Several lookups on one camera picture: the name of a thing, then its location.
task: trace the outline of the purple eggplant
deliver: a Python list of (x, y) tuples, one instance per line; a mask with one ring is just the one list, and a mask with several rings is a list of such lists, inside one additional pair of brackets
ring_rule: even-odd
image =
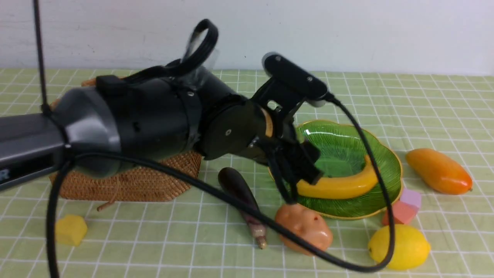
[[(231, 167), (221, 169), (218, 173), (218, 181), (223, 191), (249, 205), (252, 209), (260, 211), (247, 182), (237, 170)], [(266, 248), (266, 226), (247, 213), (240, 211), (240, 214), (247, 223), (250, 234), (257, 241), (259, 248)]]

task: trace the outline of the orange mango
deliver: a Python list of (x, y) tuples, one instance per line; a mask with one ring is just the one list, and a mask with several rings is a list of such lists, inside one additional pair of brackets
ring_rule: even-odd
[(443, 194), (462, 195), (472, 190), (468, 172), (447, 155), (430, 148), (418, 148), (405, 156), (410, 167), (432, 189)]

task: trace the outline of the toy fruit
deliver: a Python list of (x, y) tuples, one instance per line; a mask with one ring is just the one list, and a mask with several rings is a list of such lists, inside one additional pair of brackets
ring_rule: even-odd
[(86, 233), (86, 222), (79, 215), (68, 214), (55, 224), (55, 240), (62, 244), (79, 246)]
[(432, 189), (443, 194), (461, 195), (472, 190), (472, 178), (456, 161), (429, 148), (419, 148), (405, 156), (410, 167)]
[[(427, 260), (431, 246), (424, 235), (416, 228), (396, 224), (396, 242), (393, 258), (387, 268), (392, 270), (409, 270), (416, 268)], [(368, 248), (370, 257), (376, 262), (384, 260), (389, 247), (389, 226), (382, 227), (370, 238)]]
[[(250, 191), (247, 182), (244, 180), (242, 175), (235, 169), (231, 167), (225, 167), (221, 169), (218, 173), (218, 182), (221, 188), (236, 197), (240, 201), (243, 201), (245, 204), (249, 205), (252, 209), (259, 210), (259, 206), (257, 205), (257, 201)], [(250, 230), (250, 234), (257, 241), (257, 245), (259, 248), (264, 249), (267, 246), (266, 241), (266, 232), (267, 228), (265, 225), (260, 222), (258, 219), (250, 216), (247, 213), (240, 212), (240, 215), (243, 217), (244, 221), (247, 223), (247, 226)]]
[(316, 185), (304, 180), (297, 184), (298, 194), (311, 198), (350, 199), (369, 192), (377, 184), (377, 176), (368, 155), (363, 170), (349, 177), (321, 178)]
[[(323, 251), (333, 242), (333, 234), (324, 219), (317, 212), (300, 204), (282, 205), (276, 212), (275, 221)], [(284, 236), (280, 235), (280, 239), (288, 248), (307, 256), (314, 256)]]

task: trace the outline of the basket string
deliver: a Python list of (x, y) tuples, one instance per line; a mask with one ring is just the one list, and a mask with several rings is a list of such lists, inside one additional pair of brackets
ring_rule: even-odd
[(106, 203), (104, 203), (101, 206), (99, 206), (99, 207), (96, 208), (96, 210), (98, 212), (104, 210), (105, 208), (107, 208), (107, 207), (109, 207), (109, 206), (111, 206), (111, 205), (113, 205), (115, 203), (115, 199), (117, 198), (117, 194), (119, 192), (119, 188), (120, 188), (120, 177), (117, 176), (117, 186), (115, 187), (115, 193), (113, 194), (112, 198), (108, 202), (106, 202)]

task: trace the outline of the yellow lemon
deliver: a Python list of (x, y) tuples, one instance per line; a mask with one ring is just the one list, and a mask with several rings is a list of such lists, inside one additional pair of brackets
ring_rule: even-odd
[[(396, 242), (389, 269), (409, 270), (416, 268), (427, 260), (431, 251), (430, 243), (416, 228), (396, 224)], [(382, 227), (372, 235), (368, 248), (370, 257), (376, 262), (384, 260), (389, 247), (389, 226)]]

